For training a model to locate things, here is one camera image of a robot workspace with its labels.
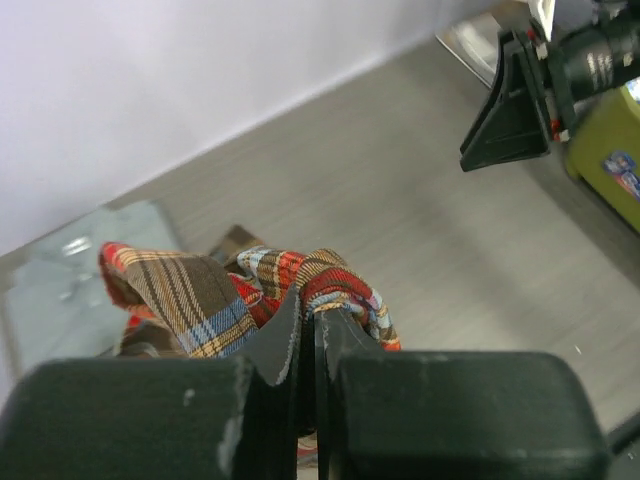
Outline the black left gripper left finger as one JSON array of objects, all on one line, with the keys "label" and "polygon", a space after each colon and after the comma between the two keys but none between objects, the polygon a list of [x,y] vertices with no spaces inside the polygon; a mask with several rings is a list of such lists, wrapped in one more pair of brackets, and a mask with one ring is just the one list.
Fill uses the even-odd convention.
[{"label": "black left gripper left finger", "polygon": [[1,414],[5,479],[292,479],[301,321],[289,292],[223,359],[45,363]]}]

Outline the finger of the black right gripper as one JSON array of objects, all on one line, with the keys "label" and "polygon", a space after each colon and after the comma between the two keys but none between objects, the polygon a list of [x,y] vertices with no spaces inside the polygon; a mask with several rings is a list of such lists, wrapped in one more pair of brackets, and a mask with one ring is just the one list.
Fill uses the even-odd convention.
[{"label": "finger of the black right gripper", "polygon": [[521,30],[498,36],[496,73],[479,114],[460,146],[465,172],[529,160],[550,151],[544,71]]}]

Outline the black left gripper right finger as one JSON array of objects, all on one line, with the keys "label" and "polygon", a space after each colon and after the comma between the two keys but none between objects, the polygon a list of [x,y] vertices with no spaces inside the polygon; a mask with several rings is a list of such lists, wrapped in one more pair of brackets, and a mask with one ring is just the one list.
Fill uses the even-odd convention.
[{"label": "black left gripper right finger", "polygon": [[603,479],[581,381],[544,352],[387,352],[340,310],[315,324],[323,479]]}]

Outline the red brown plaid shirt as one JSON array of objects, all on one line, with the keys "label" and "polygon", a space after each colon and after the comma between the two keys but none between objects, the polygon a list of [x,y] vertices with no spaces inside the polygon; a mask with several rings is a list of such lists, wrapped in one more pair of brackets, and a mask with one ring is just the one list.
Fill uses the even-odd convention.
[{"label": "red brown plaid shirt", "polygon": [[302,438],[314,436],[318,460],[315,317],[340,310],[383,350],[401,351],[378,292],[330,249],[307,254],[276,249],[236,229],[214,256],[107,243],[98,265],[112,302],[139,320],[138,327],[125,331],[119,359],[226,358],[294,292],[301,321],[297,448]]}]

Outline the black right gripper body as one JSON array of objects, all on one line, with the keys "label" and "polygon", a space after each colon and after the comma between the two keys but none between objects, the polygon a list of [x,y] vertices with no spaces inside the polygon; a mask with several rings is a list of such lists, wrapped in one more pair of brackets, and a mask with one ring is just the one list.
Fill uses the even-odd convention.
[{"label": "black right gripper body", "polygon": [[577,129],[576,105],[639,77],[639,3],[597,1],[589,23],[552,36],[554,1],[529,1],[529,70],[541,100],[544,140],[566,142]]}]

